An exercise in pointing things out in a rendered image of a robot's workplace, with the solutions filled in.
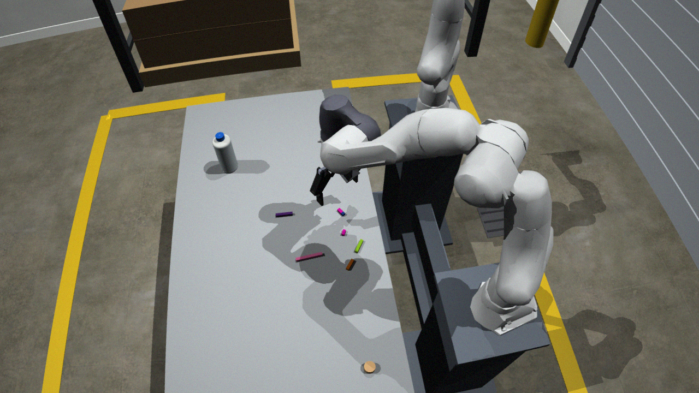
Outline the brown cylinder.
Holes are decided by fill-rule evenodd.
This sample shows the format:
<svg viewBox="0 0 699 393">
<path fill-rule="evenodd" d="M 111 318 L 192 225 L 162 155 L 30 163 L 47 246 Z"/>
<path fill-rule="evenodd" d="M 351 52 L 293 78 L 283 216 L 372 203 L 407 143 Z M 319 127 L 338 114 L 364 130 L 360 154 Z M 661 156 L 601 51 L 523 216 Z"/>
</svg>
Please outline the brown cylinder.
<svg viewBox="0 0 699 393">
<path fill-rule="evenodd" d="M 364 371 L 365 371 L 365 373 L 368 373 L 368 374 L 374 373 L 375 368 L 376 368 L 376 366 L 375 366 L 374 362 L 372 362 L 372 361 L 367 361 L 367 362 L 364 364 Z"/>
</svg>

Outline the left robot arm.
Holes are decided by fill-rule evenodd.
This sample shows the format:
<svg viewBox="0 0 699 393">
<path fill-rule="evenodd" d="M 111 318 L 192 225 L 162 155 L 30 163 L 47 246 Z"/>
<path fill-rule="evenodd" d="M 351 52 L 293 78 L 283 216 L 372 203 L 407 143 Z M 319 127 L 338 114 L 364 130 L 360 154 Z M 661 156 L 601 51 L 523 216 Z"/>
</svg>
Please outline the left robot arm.
<svg viewBox="0 0 699 393">
<path fill-rule="evenodd" d="M 377 122 L 339 94 L 322 101 L 319 123 L 321 161 L 347 183 L 363 168 L 466 154 L 454 179 L 461 199 L 477 208 L 504 206 L 500 263 L 472 297 L 473 317 L 499 336 L 537 318 L 534 295 L 553 248 L 552 199 L 540 172 L 518 172 L 529 146 L 520 126 L 479 124 L 467 110 L 426 109 L 381 136 Z"/>
</svg>

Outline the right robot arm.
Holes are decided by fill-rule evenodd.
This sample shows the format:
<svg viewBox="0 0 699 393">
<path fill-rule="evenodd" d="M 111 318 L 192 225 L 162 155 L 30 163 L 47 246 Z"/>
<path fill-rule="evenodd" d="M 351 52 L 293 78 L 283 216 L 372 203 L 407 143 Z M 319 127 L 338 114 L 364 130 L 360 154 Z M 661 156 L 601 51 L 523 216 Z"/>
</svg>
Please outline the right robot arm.
<svg viewBox="0 0 699 393">
<path fill-rule="evenodd" d="M 465 0 L 434 0 L 432 4 L 429 32 L 417 67 L 421 87 L 415 112 L 457 109 L 447 94 L 461 50 L 458 38 L 464 9 Z"/>
</svg>

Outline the white plastic bottle with blue cap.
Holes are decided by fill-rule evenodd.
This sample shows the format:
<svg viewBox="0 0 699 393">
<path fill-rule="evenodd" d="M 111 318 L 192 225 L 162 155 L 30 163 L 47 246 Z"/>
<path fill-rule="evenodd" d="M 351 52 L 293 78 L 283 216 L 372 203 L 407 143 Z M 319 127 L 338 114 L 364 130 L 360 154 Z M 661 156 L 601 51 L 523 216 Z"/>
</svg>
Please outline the white plastic bottle with blue cap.
<svg viewBox="0 0 699 393">
<path fill-rule="evenodd" d="M 234 153 L 230 137 L 219 132 L 212 141 L 221 170 L 223 172 L 234 172 L 237 170 L 238 162 Z"/>
</svg>

